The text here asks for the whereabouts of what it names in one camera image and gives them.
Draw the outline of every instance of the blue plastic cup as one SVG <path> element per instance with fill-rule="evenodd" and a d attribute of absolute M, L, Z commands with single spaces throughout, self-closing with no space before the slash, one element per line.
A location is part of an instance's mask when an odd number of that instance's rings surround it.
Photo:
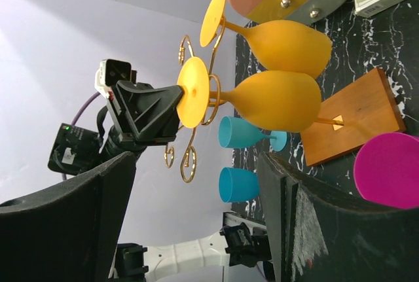
<path fill-rule="evenodd" d="M 273 131 L 265 135 L 258 127 L 243 118 L 224 116 L 218 129 L 218 142 L 223 148 L 247 148 L 259 140 L 269 139 L 274 151 L 281 151 L 287 144 L 287 133 Z"/>
<path fill-rule="evenodd" d="M 257 176 L 246 169 L 224 167 L 218 187 L 223 202 L 246 202 L 259 195 Z"/>

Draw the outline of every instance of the plastic wine glass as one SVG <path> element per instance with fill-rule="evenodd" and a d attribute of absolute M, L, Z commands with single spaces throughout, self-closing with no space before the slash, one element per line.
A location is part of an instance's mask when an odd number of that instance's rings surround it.
<path fill-rule="evenodd" d="M 224 16 L 226 0 L 211 0 L 202 22 L 200 44 L 209 45 L 219 26 L 242 35 L 268 70 L 296 71 L 317 78 L 331 58 L 332 42 L 324 33 L 291 20 L 273 20 L 244 28 Z"/>
<path fill-rule="evenodd" d="M 189 58 L 179 74 L 177 84 L 184 95 L 177 113 L 187 128 L 199 125 L 210 105 L 210 99 L 228 101 L 240 116 L 264 130 L 301 132 L 314 122 L 343 125 L 342 122 L 318 118 L 321 103 L 316 81 L 304 73 L 263 71 L 243 80 L 235 89 L 210 90 L 205 63 Z"/>
<path fill-rule="evenodd" d="M 287 133 L 272 131 L 265 135 L 243 118 L 224 116 L 218 129 L 218 141 L 223 148 L 247 148 L 262 139 L 269 139 L 272 149 L 281 151 L 287 144 Z"/>
<path fill-rule="evenodd" d="M 224 167 L 218 182 L 223 202 L 246 202 L 259 195 L 259 182 L 256 174 L 246 169 Z"/>

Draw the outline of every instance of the wooden block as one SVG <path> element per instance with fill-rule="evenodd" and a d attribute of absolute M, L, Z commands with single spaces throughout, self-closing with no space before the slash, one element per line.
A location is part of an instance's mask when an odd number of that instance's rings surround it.
<path fill-rule="evenodd" d="M 301 132 L 307 166 L 355 151 L 381 133 L 406 130 L 381 68 L 374 68 L 321 103 L 320 118 L 333 119 L 339 115 L 344 122 L 339 130 L 314 123 Z"/>

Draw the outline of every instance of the black marble surface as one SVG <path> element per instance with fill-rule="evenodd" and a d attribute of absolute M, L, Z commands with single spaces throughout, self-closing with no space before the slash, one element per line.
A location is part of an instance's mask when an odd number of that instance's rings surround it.
<path fill-rule="evenodd" d="M 354 14 L 354 0 L 347 0 L 336 12 L 315 23 L 333 41 L 333 54 L 325 72 L 318 78 L 323 99 L 349 85 L 373 67 L 382 67 L 407 127 L 407 133 L 419 135 L 419 0 L 406 0 L 371 18 Z M 255 59 L 246 40 L 237 36 L 236 85 L 264 67 Z M 353 165 L 356 152 L 307 167 L 300 135 L 288 134 L 286 148 L 278 155 L 309 175 L 358 196 Z M 264 139 L 255 146 L 235 149 L 233 165 L 256 171 L 257 156 L 270 150 Z M 232 204 L 232 210 L 244 217 L 264 222 L 259 198 Z"/>

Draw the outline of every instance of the metal bolt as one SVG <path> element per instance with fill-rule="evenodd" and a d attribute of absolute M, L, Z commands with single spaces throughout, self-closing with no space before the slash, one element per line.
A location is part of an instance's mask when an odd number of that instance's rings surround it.
<path fill-rule="evenodd" d="M 287 9 L 291 5 L 291 0 L 281 0 L 281 7 Z"/>
<path fill-rule="evenodd" d="M 312 9 L 310 11 L 311 19 L 316 19 L 320 15 L 320 9 Z"/>

